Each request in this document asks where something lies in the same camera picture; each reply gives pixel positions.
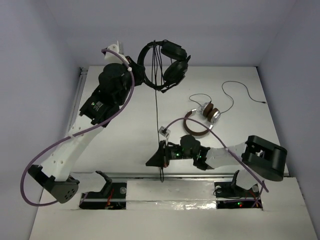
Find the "black headphones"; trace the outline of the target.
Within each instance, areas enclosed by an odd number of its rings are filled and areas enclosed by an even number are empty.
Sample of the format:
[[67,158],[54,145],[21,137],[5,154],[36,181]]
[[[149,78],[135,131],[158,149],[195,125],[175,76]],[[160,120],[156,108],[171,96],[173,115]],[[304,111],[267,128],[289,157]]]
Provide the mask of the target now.
[[154,40],[142,48],[137,58],[137,65],[140,67],[145,67],[144,61],[148,51],[150,49],[156,51],[157,47],[160,47],[159,50],[161,54],[174,61],[164,72],[161,70],[161,77],[164,81],[163,84],[157,85],[156,83],[152,83],[147,77],[146,73],[144,73],[143,81],[148,87],[165,93],[171,88],[179,85],[180,82],[185,78],[191,55],[188,55],[186,50],[183,49],[181,45],[173,43],[167,39],[162,41]]

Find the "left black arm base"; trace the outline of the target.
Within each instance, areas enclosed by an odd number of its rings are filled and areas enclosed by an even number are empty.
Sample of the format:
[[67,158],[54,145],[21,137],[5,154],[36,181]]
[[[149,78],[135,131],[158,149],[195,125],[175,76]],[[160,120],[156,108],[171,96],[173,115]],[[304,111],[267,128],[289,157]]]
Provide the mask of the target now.
[[103,177],[105,183],[100,191],[81,194],[79,208],[82,210],[125,210],[127,201],[127,182],[113,182],[104,172],[96,173]]

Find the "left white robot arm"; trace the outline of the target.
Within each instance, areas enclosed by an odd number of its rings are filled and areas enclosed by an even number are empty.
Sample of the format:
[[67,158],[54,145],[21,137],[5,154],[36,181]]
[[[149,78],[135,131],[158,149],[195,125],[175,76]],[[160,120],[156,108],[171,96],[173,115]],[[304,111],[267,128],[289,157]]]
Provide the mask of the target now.
[[39,153],[54,152],[41,164],[32,160],[23,172],[30,175],[55,199],[68,202],[78,191],[79,181],[71,170],[90,142],[128,105],[133,90],[145,82],[145,67],[129,56],[107,64],[98,76],[98,85],[79,109],[67,135]]

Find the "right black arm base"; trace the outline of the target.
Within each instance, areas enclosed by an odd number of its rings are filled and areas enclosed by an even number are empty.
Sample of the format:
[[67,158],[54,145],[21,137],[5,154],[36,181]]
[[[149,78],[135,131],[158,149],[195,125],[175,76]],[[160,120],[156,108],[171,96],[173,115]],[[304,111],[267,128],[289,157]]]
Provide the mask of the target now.
[[217,209],[263,209],[261,191],[258,184],[249,189],[237,185],[240,170],[237,170],[231,181],[218,181],[214,183],[213,195],[216,197]]

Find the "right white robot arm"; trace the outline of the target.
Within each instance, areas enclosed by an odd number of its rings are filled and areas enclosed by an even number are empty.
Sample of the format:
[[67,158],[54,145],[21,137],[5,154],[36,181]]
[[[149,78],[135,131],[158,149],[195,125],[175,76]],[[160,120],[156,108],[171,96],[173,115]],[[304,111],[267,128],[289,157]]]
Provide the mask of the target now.
[[264,180],[281,182],[287,154],[285,148],[256,135],[250,135],[243,143],[221,148],[203,146],[192,135],[185,135],[179,144],[160,141],[157,151],[145,165],[163,169],[173,160],[192,160],[193,166],[201,171],[234,167],[238,180],[231,183],[230,189],[241,197]]

